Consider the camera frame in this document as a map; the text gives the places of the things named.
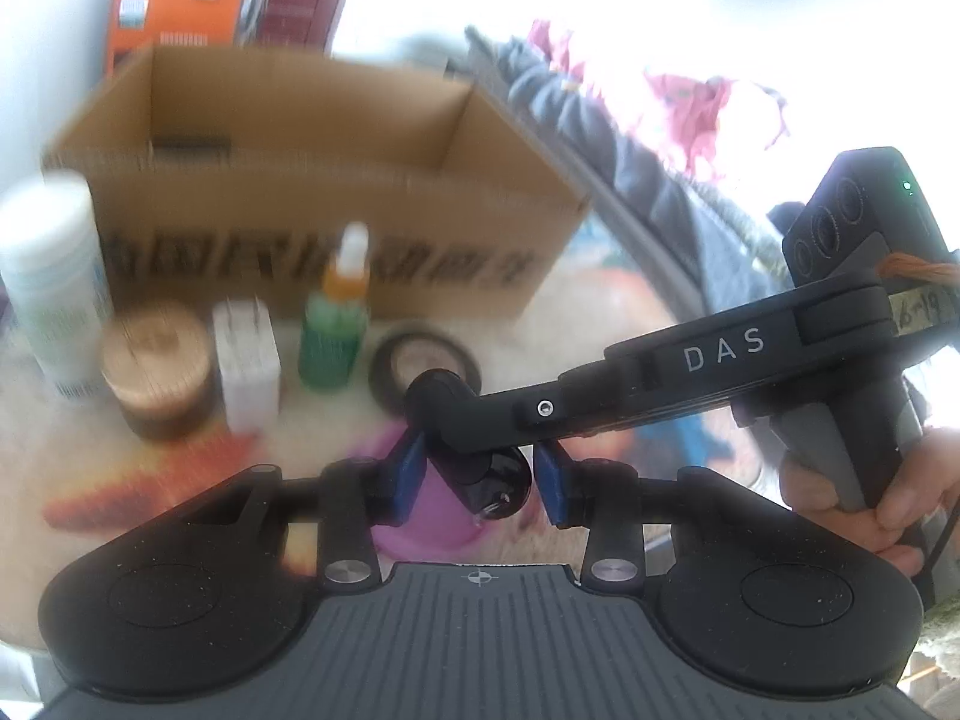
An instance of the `dropper bottle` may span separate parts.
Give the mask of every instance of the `dropper bottle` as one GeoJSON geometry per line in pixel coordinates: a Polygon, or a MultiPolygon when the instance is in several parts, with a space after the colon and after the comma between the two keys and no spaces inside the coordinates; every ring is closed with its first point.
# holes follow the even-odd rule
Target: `dropper bottle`
{"type": "Polygon", "coordinates": [[[311,389],[338,389],[349,381],[370,323],[369,242],[366,224],[349,223],[320,291],[307,298],[298,369],[301,381],[311,389]]]}

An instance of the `charger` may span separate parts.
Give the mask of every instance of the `charger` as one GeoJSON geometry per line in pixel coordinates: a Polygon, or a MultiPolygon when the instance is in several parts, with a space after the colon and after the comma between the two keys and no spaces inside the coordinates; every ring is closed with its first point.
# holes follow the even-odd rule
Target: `charger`
{"type": "Polygon", "coordinates": [[[213,335],[227,427],[255,433],[280,412],[280,356],[270,313],[260,300],[227,300],[213,309],[213,335]]]}

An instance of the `white dropper bulb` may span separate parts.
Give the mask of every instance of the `white dropper bulb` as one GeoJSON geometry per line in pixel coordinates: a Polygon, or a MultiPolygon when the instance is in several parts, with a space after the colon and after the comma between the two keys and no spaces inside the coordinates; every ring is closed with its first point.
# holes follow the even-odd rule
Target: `white dropper bulb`
{"type": "Polygon", "coordinates": [[[370,233],[361,221],[352,221],[344,230],[337,252],[337,275],[341,278],[363,278],[367,273],[367,249],[370,233]]]}

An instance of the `patterned tablecloth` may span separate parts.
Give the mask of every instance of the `patterned tablecloth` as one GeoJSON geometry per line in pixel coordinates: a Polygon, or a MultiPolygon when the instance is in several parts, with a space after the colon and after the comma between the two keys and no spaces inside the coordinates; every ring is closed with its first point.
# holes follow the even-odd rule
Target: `patterned tablecloth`
{"type": "MultiPolygon", "coordinates": [[[[611,343],[672,323],[607,230],[591,218],[515,322],[438,322],[477,358],[484,391],[554,379],[599,359],[611,343]]],[[[277,324],[283,365],[280,419],[264,436],[232,437],[217,415],[175,445],[149,445],[107,399],[66,403],[44,384],[16,330],[0,338],[0,640],[41,649],[37,601],[66,563],[117,533],[166,511],[258,461],[287,477],[315,475],[382,436],[390,418],[366,384],[368,359],[392,325],[368,334],[352,382],[311,394],[296,378],[299,328],[277,324]]],[[[760,472],[760,455],[728,410],[674,423],[568,442],[575,457],[631,461],[648,474],[678,464],[710,464],[742,483],[760,472]]],[[[287,560],[310,571],[315,530],[295,528],[287,560]]],[[[487,526],[458,550],[433,555],[461,562],[569,562],[579,568],[586,534],[550,528],[536,500],[517,517],[487,526]]],[[[390,556],[384,555],[384,562],[390,556]]]]}

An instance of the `gold jar lid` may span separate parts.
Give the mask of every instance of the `gold jar lid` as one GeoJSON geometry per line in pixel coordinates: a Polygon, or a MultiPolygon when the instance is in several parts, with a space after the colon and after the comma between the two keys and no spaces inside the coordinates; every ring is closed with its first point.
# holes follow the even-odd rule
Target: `gold jar lid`
{"type": "Polygon", "coordinates": [[[104,330],[104,379],[121,405],[141,418],[188,409],[205,391],[212,356],[203,322],[175,302],[123,314],[104,330]]]}

